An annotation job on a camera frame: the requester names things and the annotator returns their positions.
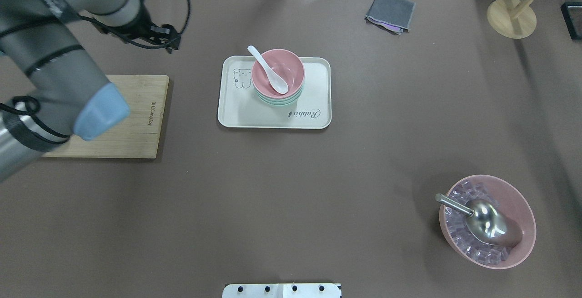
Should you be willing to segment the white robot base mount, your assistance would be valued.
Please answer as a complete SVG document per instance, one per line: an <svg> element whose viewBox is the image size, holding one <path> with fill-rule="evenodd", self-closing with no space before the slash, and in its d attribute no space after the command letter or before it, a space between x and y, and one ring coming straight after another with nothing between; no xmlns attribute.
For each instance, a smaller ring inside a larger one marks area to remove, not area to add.
<svg viewBox="0 0 582 298"><path fill-rule="evenodd" d="M223 298L341 298L340 283L242 283L226 285Z"/></svg>

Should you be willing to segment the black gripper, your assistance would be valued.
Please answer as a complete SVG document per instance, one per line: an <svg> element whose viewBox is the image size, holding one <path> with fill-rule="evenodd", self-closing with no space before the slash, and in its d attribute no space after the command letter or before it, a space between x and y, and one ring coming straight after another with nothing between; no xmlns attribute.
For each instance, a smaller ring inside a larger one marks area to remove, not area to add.
<svg viewBox="0 0 582 298"><path fill-rule="evenodd" d="M126 0L114 13L80 16L104 34L118 37L124 43L149 50L165 49L172 54L178 51L181 33L169 24L156 25L144 5L144 0Z"/></svg>

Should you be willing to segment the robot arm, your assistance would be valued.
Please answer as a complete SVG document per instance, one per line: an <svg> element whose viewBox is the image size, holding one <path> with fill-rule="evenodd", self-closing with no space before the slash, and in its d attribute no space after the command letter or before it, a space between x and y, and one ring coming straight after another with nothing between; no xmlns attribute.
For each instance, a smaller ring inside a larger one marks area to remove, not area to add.
<svg viewBox="0 0 582 298"><path fill-rule="evenodd" d="M90 141L130 114L108 80L67 28L85 20L145 49L176 50L181 32L155 25L144 0L1 0L1 54L35 86L1 105L1 180L78 136Z"/></svg>

